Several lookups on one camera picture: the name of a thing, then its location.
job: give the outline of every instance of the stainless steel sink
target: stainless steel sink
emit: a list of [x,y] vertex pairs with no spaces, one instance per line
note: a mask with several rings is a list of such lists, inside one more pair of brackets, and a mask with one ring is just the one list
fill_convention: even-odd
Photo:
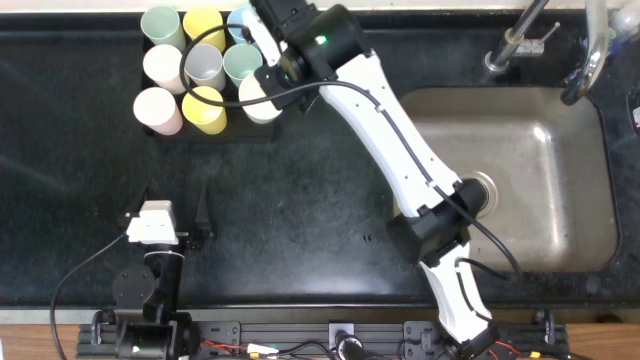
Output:
[[[421,89],[401,101],[438,156],[487,187],[479,219],[528,271],[599,270],[618,244],[598,111],[584,98],[563,105],[561,92]],[[470,231],[471,257],[508,270]]]

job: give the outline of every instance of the green light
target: green light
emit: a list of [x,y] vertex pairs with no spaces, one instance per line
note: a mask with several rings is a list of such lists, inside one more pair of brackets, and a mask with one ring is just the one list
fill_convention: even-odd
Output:
[[318,35],[318,36],[316,36],[316,43],[317,43],[318,45],[322,45],[322,44],[324,44],[324,43],[326,43],[326,42],[327,42],[327,38],[326,38],[324,35]]

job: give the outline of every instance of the faucet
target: faucet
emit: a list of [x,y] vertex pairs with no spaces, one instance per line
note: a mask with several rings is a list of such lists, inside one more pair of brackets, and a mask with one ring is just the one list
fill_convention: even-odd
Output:
[[[522,13],[516,24],[505,31],[498,47],[494,51],[488,52],[484,57],[484,65],[492,73],[503,73],[509,67],[509,59],[518,56],[521,48],[525,45],[524,35],[531,27],[533,21],[540,15],[549,0],[533,0],[527,9]],[[560,96],[566,105],[573,105],[584,96],[596,82],[600,71],[604,65],[609,48],[609,24],[607,21],[607,4],[605,0],[585,0],[585,11],[587,12],[587,27],[589,47],[583,66],[567,85],[567,88]],[[547,35],[537,41],[532,47],[538,49],[532,51],[530,55],[541,55],[544,51],[544,41],[551,33],[558,28],[554,26]]]

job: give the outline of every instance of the wooden surface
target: wooden surface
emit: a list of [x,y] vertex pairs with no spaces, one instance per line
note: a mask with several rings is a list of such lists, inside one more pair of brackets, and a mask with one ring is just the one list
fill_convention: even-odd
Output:
[[[571,350],[595,360],[640,359],[640,324],[572,324]],[[68,359],[75,358],[77,325],[60,325]],[[58,360],[49,325],[0,325],[4,360]]]

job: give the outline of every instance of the black countertop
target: black countertop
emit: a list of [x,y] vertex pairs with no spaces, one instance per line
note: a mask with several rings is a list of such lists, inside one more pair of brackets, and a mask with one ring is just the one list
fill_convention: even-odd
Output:
[[[515,14],[361,14],[400,98],[423,87],[563,86],[579,63],[584,15],[560,20],[545,55],[493,78],[481,59]],[[146,137],[132,114],[140,91],[139,15],[5,16],[0,21],[0,306],[40,307],[73,266],[117,235],[145,184],[195,214],[202,185],[219,238],[189,252],[185,307],[353,304],[434,306],[423,276],[384,231],[392,194],[347,123],[323,101],[282,119],[268,144],[194,145]],[[602,112],[619,253],[601,272],[527,274],[521,285],[476,278],[493,307],[640,303],[640,141],[625,94],[640,85],[640,47],[603,72]],[[371,241],[363,241],[371,235]],[[111,306],[113,276],[142,251],[120,244],[72,278],[60,304]]]

